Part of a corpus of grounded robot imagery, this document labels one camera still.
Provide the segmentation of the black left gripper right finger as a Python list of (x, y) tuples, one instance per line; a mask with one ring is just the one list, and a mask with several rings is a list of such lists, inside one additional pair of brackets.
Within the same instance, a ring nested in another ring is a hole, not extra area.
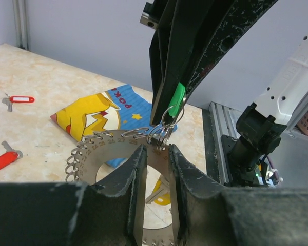
[(308, 245), (308, 189), (228, 188), (169, 146), (175, 245)]

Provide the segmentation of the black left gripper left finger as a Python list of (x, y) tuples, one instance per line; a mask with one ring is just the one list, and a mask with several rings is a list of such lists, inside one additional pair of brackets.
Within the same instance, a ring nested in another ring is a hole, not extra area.
[(72, 245), (82, 182), (0, 183), (0, 245)]

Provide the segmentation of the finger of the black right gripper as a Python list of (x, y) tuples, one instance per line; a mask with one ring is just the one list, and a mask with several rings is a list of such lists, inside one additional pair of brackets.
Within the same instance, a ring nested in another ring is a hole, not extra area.
[(185, 86), (189, 99), (196, 87), (240, 38), (276, 1), (214, 1), (196, 40), (198, 50), (191, 58), (192, 68)]
[(157, 27), (149, 48), (152, 79), (150, 125), (157, 125), (178, 83), (187, 85), (221, 18), (220, 1), (154, 1)]

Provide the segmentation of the green key tag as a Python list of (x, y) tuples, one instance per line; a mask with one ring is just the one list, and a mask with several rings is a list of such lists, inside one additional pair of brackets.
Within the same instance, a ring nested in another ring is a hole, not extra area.
[(179, 107), (184, 99), (184, 96), (185, 96), (185, 86), (182, 83), (178, 83), (168, 106), (168, 114), (171, 117), (176, 117), (179, 111)]

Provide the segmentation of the steel key ring disc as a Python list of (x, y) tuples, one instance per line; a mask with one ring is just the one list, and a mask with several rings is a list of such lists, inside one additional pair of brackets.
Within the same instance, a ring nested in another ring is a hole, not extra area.
[(145, 129), (83, 137), (66, 161), (66, 181), (80, 181), (82, 201), (72, 221), (72, 245), (175, 245), (172, 225), (143, 226), (147, 169), (169, 190), (168, 146)]

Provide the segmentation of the red key tag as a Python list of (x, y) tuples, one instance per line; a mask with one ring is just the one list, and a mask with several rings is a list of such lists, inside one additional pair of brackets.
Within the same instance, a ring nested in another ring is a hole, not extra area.
[(10, 96), (9, 100), (12, 103), (33, 103), (35, 99), (31, 96)]

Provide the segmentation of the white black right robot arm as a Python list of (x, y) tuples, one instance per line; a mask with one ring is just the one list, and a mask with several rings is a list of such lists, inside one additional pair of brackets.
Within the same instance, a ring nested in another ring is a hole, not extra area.
[[(154, 1), (141, 21), (155, 32), (149, 48), (151, 126), (162, 126), (161, 142), (195, 88), (274, 1)], [(279, 75), (241, 114), (238, 139), (221, 137), (229, 186), (256, 186), (257, 164), (280, 144), (281, 134), (308, 94), (308, 36)]]

